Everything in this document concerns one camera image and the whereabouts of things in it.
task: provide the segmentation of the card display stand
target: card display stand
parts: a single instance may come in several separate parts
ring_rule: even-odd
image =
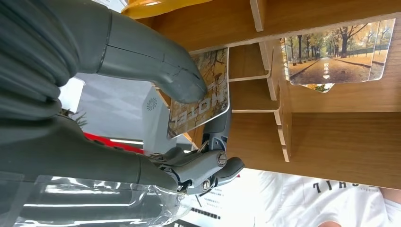
[[[213,0],[139,22],[190,53],[230,47],[227,154],[247,168],[401,189],[401,1],[380,5]],[[391,18],[400,19],[381,80],[327,93],[285,80],[280,38]],[[202,128],[186,136],[199,146]]]

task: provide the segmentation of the robotic hand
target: robotic hand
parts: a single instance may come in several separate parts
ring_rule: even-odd
[[[121,226],[151,218],[159,225],[165,200],[144,196],[158,193],[137,190],[135,199],[127,191],[50,189],[58,180],[90,188],[85,182],[92,179],[92,189],[109,190],[109,182],[114,189],[129,184],[132,192],[133,185],[154,185],[158,192],[200,194],[244,167],[239,158],[227,160],[230,111],[206,125],[199,150],[150,157],[88,141],[73,120],[58,115],[58,87],[77,72],[151,81],[182,103],[202,99],[202,76],[176,43],[90,0],[0,0],[0,22],[0,225],[21,218],[30,226]],[[128,204],[110,204],[125,197]],[[79,218],[85,220],[66,221]]]

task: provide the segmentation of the wooden board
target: wooden board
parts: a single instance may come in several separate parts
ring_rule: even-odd
[[[286,81],[284,72],[283,56],[281,53],[280,40],[271,40],[268,45],[273,47],[273,52],[270,56],[272,59],[271,76],[267,78],[269,84],[270,96],[276,98],[279,94],[280,110],[279,119],[275,114],[276,122],[278,123],[278,133],[282,145],[283,156],[286,162],[290,161],[291,157],[291,128],[292,128],[292,110],[291,99],[289,93],[289,84]]]
[[[160,99],[163,101],[164,105],[167,106],[167,108],[170,108],[170,105],[171,105],[170,96],[168,96],[166,93],[164,93],[159,88],[156,88],[156,91],[158,92]]]
[[[147,18],[137,19],[136,21],[138,21],[141,24],[144,24],[148,27],[152,27],[154,19],[155,19],[155,17],[147,17]]]
[[[279,101],[270,99],[266,79],[230,82],[233,113],[266,113],[279,109]]]
[[[201,125],[196,129],[192,129],[191,131],[184,133],[184,136],[192,143],[192,145],[198,149],[202,146],[203,139],[203,129],[205,125]]]
[[[401,112],[401,19],[397,19],[383,78],[365,83],[336,84],[319,93],[291,86],[293,112]]]
[[[232,116],[227,154],[247,168],[401,189],[401,113],[295,113],[286,163],[272,113]]]
[[[263,31],[267,11],[267,0],[250,0],[253,20],[257,32]]]
[[[270,73],[267,77],[267,84],[269,86],[270,98],[275,101],[279,99],[279,79],[283,78],[285,80],[286,78],[280,40],[266,41],[265,45],[270,47],[268,52],[265,53],[270,62]]]
[[[259,49],[262,55],[263,66],[265,70],[270,70],[271,58],[269,54],[273,51],[273,47],[268,45],[268,41],[259,42]]]
[[[262,79],[266,78],[269,74],[264,69],[258,44],[230,48],[228,68],[228,79],[230,82]]]
[[[269,1],[264,31],[257,32],[248,0],[213,0],[157,16],[152,28],[190,52],[204,52],[395,18],[400,11],[401,1],[394,0],[383,0],[379,7],[376,0]]]

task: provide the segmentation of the circular vent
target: circular vent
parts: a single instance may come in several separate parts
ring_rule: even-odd
[[[157,106],[157,100],[156,100],[156,98],[151,98],[151,99],[149,99],[148,103],[146,104],[146,108],[147,108],[149,111],[152,111],[156,106]]]

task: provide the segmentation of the transparent plastic sheet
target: transparent plastic sheet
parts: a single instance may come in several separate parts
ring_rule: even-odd
[[[186,215],[194,199],[155,185],[0,172],[1,227],[152,227]]]

